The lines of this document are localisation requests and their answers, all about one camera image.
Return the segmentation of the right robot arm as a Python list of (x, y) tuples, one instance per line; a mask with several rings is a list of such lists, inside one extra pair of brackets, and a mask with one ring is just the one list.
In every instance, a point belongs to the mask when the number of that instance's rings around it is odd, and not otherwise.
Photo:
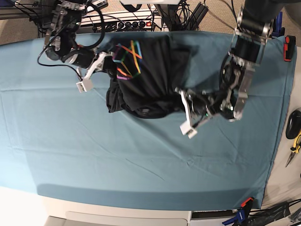
[[(101, 34), (92, 45), (83, 46), (76, 42), (76, 33), (81, 26), (87, 8), (91, 7), (101, 19)], [(56, 0), (53, 5), (52, 21), (45, 36), (42, 54), (52, 61), (61, 61), (60, 66), (71, 68), (79, 81), (83, 81), (80, 69), (88, 72), (105, 72), (109, 76), (117, 73), (117, 67), (108, 52), (97, 53), (105, 36), (105, 23), (101, 10), (90, 0)]]

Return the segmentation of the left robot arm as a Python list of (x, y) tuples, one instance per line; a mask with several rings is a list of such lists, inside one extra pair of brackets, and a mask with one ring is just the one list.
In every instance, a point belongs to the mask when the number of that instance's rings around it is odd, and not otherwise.
[(185, 109), (182, 134), (193, 134), (197, 127), (221, 115), (240, 120), (248, 98), (255, 66), (259, 66), (277, 15), (289, 0), (247, 0), (237, 16), (237, 26), (228, 54), (219, 72), (219, 90), (196, 93), (177, 88)]

